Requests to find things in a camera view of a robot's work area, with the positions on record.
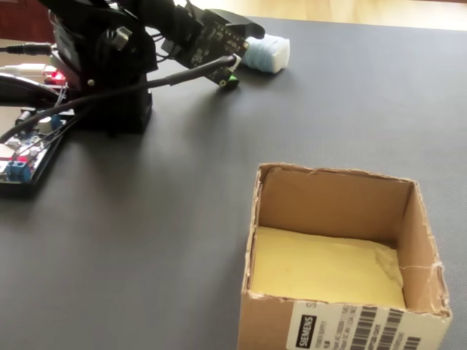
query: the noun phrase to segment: white cable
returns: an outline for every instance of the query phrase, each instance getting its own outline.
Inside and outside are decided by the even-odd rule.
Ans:
[[[0,67],[0,73],[7,73],[17,77],[43,77],[45,71],[55,70],[52,66],[40,63],[23,63],[16,66]]]

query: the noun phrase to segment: sponge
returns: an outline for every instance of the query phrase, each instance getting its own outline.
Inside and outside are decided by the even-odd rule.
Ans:
[[[397,252],[372,241],[259,227],[252,292],[406,308]]]
[[[289,39],[266,34],[263,39],[250,37],[247,42],[250,47],[242,58],[242,63],[246,66],[266,73],[277,73],[287,67],[290,57]]]

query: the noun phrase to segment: cardboard box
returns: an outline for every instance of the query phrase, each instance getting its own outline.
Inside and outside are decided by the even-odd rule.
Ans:
[[[253,293],[255,231],[260,226],[396,248],[406,309]],[[260,166],[238,350],[437,350],[452,319],[448,302],[442,264],[416,182],[356,170]]]

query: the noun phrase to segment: gray table surface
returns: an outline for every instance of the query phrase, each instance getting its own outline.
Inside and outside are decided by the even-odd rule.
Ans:
[[[465,347],[467,33],[258,21],[289,69],[155,90],[144,137],[76,133],[35,200],[0,200],[0,349],[235,349],[255,172],[277,161],[418,180],[442,349]]]

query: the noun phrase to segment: barcode label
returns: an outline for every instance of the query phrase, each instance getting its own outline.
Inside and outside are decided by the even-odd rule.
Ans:
[[[362,307],[362,312],[357,323],[357,330],[355,331],[350,350],[365,350],[376,316],[377,308],[369,308],[367,306]]]
[[[408,337],[404,350],[417,350],[420,345],[421,338]]]
[[[382,331],[381,339],[379,339],[377,350],[391,349],[391,345],[393,345],[394,337],[397,333],[397,329],[401,323],[403,315],[404,313],[402,311],[389,311],[389,316],[387,317],[385,328]]]

